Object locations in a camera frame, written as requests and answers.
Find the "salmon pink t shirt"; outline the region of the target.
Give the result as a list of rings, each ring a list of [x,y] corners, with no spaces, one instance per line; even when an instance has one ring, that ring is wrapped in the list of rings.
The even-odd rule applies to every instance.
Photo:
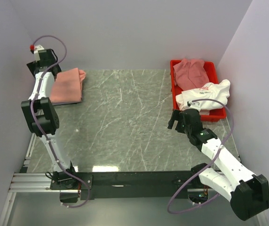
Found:
[[[58,73],[50,94],[51,102],[81,101],[85,77],[86,72],[79,68]]]

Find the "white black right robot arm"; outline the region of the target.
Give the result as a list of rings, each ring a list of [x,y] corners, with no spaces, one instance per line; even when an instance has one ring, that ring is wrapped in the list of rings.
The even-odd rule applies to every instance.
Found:
[[[194,173],[175,192],[173,198],[190,182],[196,188],[212,188],[230,202],[235,215],[245,221],[269,209],[269,182],[239,162],[210,129],[204,128],[196,109],[173,110],[168,128],[177,122],[176,131],[187,135],[190,143],[211,161],[194,168]]]

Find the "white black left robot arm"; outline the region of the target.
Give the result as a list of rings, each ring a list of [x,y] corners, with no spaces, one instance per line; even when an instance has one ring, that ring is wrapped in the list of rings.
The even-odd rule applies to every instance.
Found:
[[[26,123],[31,133],[43,142],[51,158],[53,172],[46,172],[51,179],[52,190],[74,189],[78,186],[78,177],[71,160],[64,154],[58,139],[59,118],[51,103],[50,94],[57,74],[61,71],[58,57],[52,49],[41,45],[31,45],[35,60],[27,64],[35,78],[35,85],[28,100],[21,103]]]

